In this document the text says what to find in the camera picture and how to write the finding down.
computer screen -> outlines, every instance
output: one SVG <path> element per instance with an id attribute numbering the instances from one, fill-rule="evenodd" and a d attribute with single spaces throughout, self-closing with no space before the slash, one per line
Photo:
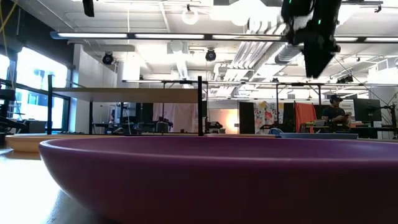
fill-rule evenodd
<path id="1" fill-rule="evenodd" d="M 381 110 L 379 108 L 379 100 L 354 99 L 355 120 L 362 122 L 381 121 Z"/>

man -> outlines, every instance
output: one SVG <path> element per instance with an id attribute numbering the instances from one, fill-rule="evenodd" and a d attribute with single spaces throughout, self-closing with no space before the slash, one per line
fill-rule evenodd
<path id="1" fill-rule="evenodd" d="M 330 106 L 322 111 L 322 119 L 325 120 L 329 125 L 349 125 L 349 115 L 339 107 L 340 102 L 342 101 L 343 99 L 338 95 L 330 96 Z"/>

wooden bowl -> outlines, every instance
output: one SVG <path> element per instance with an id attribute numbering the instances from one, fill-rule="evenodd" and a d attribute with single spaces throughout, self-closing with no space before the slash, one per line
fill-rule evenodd
<path id="1" fill-rule="evenodd" d="M 6 136 L 6 144 L 17 152 L 39 153 L 39 143 L 51 139 L 81 139 L 81 138 L 120 138 L 113 135 L 90 134 L 15 134 Z"/>
<path id="2" fill-rule="evenodd" d="M 121 223 L 398 223 L 394 143 L 143 136 L 40 154 L 69 196 Z"/>

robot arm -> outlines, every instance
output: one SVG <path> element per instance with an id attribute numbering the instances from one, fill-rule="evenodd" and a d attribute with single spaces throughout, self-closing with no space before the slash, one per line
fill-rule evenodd
<path id="1" fill-rule="evenodd" d="M 338 12 L 341 0 L 284 0 L 282 18 L 289 28 L 286 38 L 288 43 L 304 43 L 306 73 L 308 78 L 318 78 L 340 46 L 334 38 L 338 25 Z M 304 28 L 294 29 L 297 17 L 312 18 Z"/>

colorful poster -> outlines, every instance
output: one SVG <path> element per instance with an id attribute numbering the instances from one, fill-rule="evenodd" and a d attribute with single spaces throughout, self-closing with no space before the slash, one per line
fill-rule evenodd
<path id="1" fill-rule="evenodd" d="M 254 130 L 256 134 L 267 134 L 268 130 L 261 130 L 261 126 L 272 125 L 277 121 L 276 103 L 266 101 L 254 103 Z M 284 104 L 279 103 L 279 123 L 283 123 Z"/>

